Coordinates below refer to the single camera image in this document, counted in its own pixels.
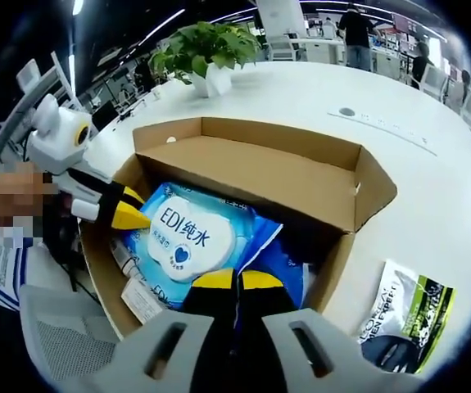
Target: white plant pot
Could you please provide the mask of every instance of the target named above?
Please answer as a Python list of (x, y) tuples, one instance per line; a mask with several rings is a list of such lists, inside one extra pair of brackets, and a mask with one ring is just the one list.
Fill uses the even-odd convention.
[(222, 96), (232, 88), (231, 69), (227, 67), (219, 68), (215, 63), (208, 65), (206, 78), (202, 78), (195, 72), (189, 75), (200, 97)]

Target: heart logo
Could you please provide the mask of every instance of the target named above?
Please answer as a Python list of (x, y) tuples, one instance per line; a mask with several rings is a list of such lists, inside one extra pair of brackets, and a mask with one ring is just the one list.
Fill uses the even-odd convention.
[(179, 247), (177, 250), (175, 250), (175, 262), (182, 264), (185, 260), (188, 259), (188, 257), (189, 253), (182, 247)]
[(163, 201), (150, 219), (147, 253), (174, 281), (221, 269), (232, 255), (237, 239), (229, 220), (181, 196)]

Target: white desk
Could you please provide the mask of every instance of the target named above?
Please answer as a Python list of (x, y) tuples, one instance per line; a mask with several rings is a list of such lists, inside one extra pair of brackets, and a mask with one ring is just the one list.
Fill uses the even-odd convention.
[[(213, 99), (197, 98), (192, 86), (176, 81), (163, 88), (163, 99), (103, 129), (88, 159), (113, 174), (134, 150), (134, 128), (196, 116), (286, 124), (365, 145), (396, 183), (398, 195), (357, 234), (324, 316), (344, 332), (355, 333), (374, 302), (383, 261), (393, 258), (457, 289), (450, 320), (424, 372), (453, 355), (471, 324), (471, 133), (457, 114), (380, 75), (309, 62), (246, 66), (233, 74), (233, 90)], [(327, 114), (343, 106), (403, 124), (427, 138), (437, 156)]]

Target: white label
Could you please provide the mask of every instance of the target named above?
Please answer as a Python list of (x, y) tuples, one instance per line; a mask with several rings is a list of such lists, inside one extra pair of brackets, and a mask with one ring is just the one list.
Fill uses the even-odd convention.
[(149, 288), (135, 278), (129, 279), (120, 297), (142, 325), (165, 308)]

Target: blue wet wipes package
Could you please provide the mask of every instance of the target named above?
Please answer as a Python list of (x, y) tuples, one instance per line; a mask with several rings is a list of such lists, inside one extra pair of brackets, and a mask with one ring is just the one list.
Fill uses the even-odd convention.
[(274, 239), (251, 264), (251, 270), (271, 274), (283, 283), (284, 289), (300, 309), (309, 286), (308, 264), (297, 262), (283, 251), (279, 239)]
[(245, 269), (283, 227), (249, 206), (174, 183), (160, 185), (141, 211), (152, 226), (123, 233), (122, 242), (147, 284), (173, 309), (195, 278)]

